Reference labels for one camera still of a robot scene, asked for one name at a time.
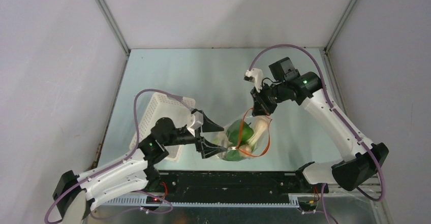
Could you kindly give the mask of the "small beige mushroom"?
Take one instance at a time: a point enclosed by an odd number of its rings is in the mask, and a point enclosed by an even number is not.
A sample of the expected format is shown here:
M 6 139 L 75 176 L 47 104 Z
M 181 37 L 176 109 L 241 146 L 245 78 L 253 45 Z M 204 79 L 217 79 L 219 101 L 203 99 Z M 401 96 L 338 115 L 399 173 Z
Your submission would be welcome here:
M 248 144 L 243 144 L 238 147 L 238 151 L 240 155 L 243 155 L 244 157 L 246 157 L 252 154 L 252 147 Z

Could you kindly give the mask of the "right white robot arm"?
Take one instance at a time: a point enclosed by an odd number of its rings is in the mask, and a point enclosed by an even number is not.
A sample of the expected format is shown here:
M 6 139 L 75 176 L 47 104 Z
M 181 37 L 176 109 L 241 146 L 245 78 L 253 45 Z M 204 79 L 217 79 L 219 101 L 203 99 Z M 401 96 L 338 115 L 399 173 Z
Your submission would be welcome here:
M 381 170 L 389 149 L 384 143 L 374 143 L 346 117 L 340 107 L 323 88 L 322 80 L 314 72 L 300 74 L 290 58 L 285 57 L 269 65 L 274 82 L 263 82 L 263 72 L 251 68 L 244 79 L 253 82 L 253 116 L 269 116 L 278 104 L 294 101 L 317 122 L 334 142 L 341 155 L 339 161 L 308 163 L 299 169 L 302 175 L 295 179 L 296 187 L 310 192 L 316 184 L 338 184 L 352 191 Z

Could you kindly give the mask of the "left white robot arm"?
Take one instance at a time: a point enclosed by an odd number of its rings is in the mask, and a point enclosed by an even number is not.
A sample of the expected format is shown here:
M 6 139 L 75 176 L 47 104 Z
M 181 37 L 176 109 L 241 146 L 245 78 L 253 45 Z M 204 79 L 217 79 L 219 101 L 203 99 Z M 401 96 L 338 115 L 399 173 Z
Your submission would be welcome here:
M 171 118 L 155 122 L 149 135 L 124 156 L 80 174 L 69 170 L 63 173 L 53 193 L 59 223 L 81 223 L 100 205 L 130 192 L 146 189 L 156 191 L 161 185 L 155 165 L 168 156 L 168 146 L 194 144 L 202 158 L 226 150 L 210 143 L 201 133 L 222 132 L 224 128 L 201 110 L 193 110 L 183 127 L 176 127 Z

